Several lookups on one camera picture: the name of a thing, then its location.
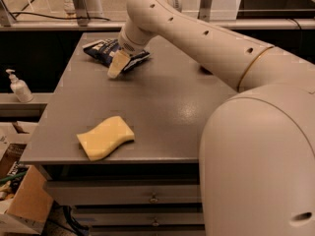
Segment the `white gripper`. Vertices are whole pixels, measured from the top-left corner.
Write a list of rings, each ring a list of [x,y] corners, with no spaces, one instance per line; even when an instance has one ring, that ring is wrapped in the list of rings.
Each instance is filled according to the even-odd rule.
[[[109,66],[107,76],[115,79],[130,62],[130,56],[139,54],[147,45],[148,37],[140,30],[122,29],[118,35],[121,50],[118,50]]]

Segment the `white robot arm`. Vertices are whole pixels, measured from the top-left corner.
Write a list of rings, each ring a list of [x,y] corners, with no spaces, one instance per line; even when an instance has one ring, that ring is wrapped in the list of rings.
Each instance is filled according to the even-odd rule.
[[[199,168],[207,236],[315,236],[315,66],[181,12],[127,0],[109,76],[160,35],[235,89],[207,121]]]

